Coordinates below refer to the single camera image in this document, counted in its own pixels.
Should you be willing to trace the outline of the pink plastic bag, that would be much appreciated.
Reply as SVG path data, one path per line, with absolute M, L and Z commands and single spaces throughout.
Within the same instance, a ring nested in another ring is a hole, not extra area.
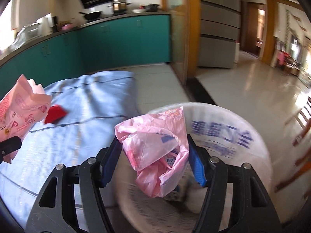
M 189 157 L 183 107 L 133 117 L 114 131 L 143 193 L 165 197 L 177 187 Z

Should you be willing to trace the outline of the red wrapper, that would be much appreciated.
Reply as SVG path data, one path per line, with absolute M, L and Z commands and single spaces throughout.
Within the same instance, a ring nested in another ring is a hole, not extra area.
M 51 106 L 44 120 L 45 124 L 55 124 L 67 115 L 67 111 L 60 105 Z

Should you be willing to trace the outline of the white lined trash basket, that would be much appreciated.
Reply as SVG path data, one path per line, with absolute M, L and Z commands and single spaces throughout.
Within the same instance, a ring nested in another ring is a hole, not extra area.
M 196 182 L 189 161 L 177 187 L 165 197 L 149 197 L 137 186 L 136 171 L 122 151 L 115 195 L 127 220 L 140 232 L 281 232 L 268 195 L 269 152 L 259 133 L 242 117 L 219 106 L 181 103 L 186 132 L 208 152 L 208 187 Z

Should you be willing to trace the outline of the teal lower kitchen cabinets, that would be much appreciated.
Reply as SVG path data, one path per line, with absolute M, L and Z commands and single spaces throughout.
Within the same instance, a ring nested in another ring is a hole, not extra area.
M 169 13 L 127 14 L 58 32 L 1 58 L 1 97 L 20 75 L 46 87 L 118 67 L 171 62 Z

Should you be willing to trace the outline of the light blue checked tablecloth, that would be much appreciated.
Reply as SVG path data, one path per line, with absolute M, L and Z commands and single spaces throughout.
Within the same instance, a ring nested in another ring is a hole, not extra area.
M 114 139 L 118 123 L 138 115 L 134 73 L 105 71 L 50 84 L 45 92 L 66 116 L 36 123 L 12 163 L 1 164 L 1 198 L 21 227 L 46 179 L 60 163 L 79 165 Z

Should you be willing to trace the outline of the white dish rack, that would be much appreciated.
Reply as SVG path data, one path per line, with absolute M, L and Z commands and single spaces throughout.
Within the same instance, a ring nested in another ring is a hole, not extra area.
M 34 23 L 25 26 L 17 34 L 14 43 L 12 43 L 11 50 L 16 50 L 23 46 L 24 44 L 32 41 L 42 35 L 42 23 Z

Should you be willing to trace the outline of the white kettle appliance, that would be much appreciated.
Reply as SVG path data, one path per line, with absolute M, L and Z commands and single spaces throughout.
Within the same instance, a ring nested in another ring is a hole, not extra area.
M 47 36 L 58 31 L 57 25 L 54 23 L 54 17 L 51 13 L 41 18 L 41 31 L 43 36 Z

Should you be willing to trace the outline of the grey multi-door refrigerator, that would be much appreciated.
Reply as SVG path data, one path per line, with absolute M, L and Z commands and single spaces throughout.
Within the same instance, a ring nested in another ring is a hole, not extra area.
M 199 67 L 233 68 L 240 33 L 239 0 L 200 0 Z

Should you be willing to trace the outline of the black wok pan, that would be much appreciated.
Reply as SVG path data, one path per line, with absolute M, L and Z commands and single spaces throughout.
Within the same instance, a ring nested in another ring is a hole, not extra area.
M 79 12 L 79 14 L 83 15 L 83 17 L 87 21 L 95 21 L 102 17 L 103 12 L 102 11 L 95 11 L 91 13 Z

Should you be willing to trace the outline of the black small cooking pot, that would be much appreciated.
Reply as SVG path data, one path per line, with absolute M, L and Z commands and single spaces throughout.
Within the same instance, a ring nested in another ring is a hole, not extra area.
M 157 12 L 159 10 L 159 4 L 149 3 L 145 6 L 147 12 Z

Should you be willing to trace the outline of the white bowl on counter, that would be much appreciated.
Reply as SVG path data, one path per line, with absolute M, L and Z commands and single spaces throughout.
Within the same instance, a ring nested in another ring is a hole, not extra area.
M 142 9 L 133 9 L 132 12 L 133 13 L 144 13 L 146 12 L 147 10 L 145 8 L 142 8 Z

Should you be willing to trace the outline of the stainless steel stock pot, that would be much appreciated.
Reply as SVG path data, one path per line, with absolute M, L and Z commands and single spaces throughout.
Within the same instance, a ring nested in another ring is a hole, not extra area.
M 114 14 L 126 13 L 128 10 L 128 6 L 131 3 L 128 3 L 126 0 L 113 0 L 112 4 L 108 7 L 111 7 Z

